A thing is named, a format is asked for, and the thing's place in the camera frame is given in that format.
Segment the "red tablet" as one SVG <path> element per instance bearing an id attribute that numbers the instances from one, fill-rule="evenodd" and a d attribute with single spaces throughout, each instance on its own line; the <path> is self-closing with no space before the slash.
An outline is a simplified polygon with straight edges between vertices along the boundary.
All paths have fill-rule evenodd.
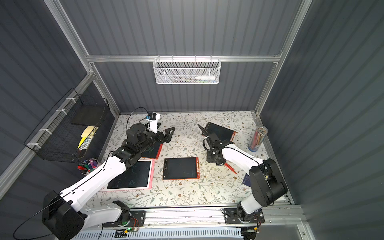
<path id="1" fill-rule="evenodd" d="M 207 123 L 205 130 L 209 133 L 215 133 L 221 141 L 228 140 L 232 142 L 236 135 L 235 131 L 211 122 Z"/>
<path id="2" fill-rule="evenodd" d="M 160 156 L 163 144 L 155 143 L 142 153 L 142 158 L 157 160 Z"/>
<path id="3" fill-rule="evenodd" d="M 163 181 L 199 178 L 200 166 L 198 157 L 164 159 Z"/>

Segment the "pink white writing tablet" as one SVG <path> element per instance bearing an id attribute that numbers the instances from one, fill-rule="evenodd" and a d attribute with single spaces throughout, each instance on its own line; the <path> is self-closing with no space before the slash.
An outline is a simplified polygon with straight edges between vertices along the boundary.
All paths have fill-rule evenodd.
<path id="1" fill-rule="evenodd" d="M 155 160 L 139 160 L 133 167 L 112 179 L 102 192 L 149 190 L 153 185 Z"/>

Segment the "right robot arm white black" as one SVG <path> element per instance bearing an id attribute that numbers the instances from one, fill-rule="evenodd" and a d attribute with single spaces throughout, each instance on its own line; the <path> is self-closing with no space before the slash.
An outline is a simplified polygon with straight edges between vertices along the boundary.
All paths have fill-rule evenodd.
<path id="1" fill-rule="evenodd" d="M 237 204 L 236 215 L 240 222 L 251 221 L 256 211 L 268 207 L 288 192 L 286 181 L 274 160 L 258 159 L 231 141 L 221 141 L 214 133 L 203 135 L 203 147 L 207 151 L 208 162 L 217 166 L 231 162 L 249 176 L 251 193 Z"/>

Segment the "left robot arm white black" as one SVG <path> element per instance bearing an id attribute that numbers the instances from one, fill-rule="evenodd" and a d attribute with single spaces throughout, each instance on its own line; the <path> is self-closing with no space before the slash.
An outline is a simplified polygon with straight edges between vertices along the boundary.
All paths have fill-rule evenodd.
<path id="1" fill-rule="evenodd" d="M 143 124 L 132 125 L 122 145 L 96 170 L 60 193 L 52 191 L 45 196 L 43 224 L 59 240 L 71 240 L 81 230 L 104 223 L 116 223 L 120 227 L 130 224 L 130 209 L 121 201 L 96 208 L 84 206 L 111 180 L 130 169 L 148 148 L 155 143 L 169 143 L 174 131 L 175 128 L 169 128 L 154 133 Z"/>

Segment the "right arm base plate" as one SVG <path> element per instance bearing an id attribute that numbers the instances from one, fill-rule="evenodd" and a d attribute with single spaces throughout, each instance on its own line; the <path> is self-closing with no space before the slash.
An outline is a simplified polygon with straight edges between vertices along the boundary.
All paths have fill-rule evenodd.
<path id="1" fill-rule="evenodd" d="M 254 224 L 259 226 L 265 222 L 262 209 L 256 210 L 251 214 L 247 214 L 240 207 L 224 208 L 221 212 L 227 225 Z"/>

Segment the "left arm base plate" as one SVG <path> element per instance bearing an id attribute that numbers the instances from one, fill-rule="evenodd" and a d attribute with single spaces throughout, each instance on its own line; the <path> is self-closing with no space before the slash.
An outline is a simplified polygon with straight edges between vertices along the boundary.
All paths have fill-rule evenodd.
<path id="1" fill-rule="evenodd" d="M 129 213 L 122 213 L 116 222 L 104 223 L 104 228 L 133 228 L 142 227 L 146 219 L 146 211 L 130 211 Z"/>

